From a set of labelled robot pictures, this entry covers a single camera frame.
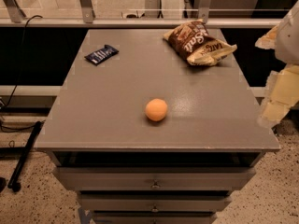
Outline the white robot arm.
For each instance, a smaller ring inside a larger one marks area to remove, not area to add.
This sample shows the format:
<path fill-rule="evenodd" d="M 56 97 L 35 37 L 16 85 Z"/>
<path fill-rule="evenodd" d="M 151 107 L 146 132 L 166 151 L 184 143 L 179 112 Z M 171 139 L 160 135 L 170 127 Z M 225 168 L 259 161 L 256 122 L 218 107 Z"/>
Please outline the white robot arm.
<path fill-rule="evenodd" d="M 299 102 L 299 1 L 255 46 L 273 49 L 286 64 L 280 72 L 270 73 L 258 117 L 261 126 L 272 128 Z"/>

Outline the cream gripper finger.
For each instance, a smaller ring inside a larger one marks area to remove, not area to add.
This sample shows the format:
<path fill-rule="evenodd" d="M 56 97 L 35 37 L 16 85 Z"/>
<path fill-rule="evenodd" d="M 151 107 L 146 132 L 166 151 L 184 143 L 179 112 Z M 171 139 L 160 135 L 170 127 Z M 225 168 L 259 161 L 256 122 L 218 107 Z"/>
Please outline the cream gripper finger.
<path fill-rule="evenodd" d="M 280 72 L 272 71 L 266 81 L 258 123 L 273 128 L 299 102 L 299 65 L 287 64 Z"/>
<path fill-rule="evenodd" d="M 274 26 L 265 35 L 261 36 L 255 46 L 259 49 L 274 49 L 276 46 L 278 26 Z"/>

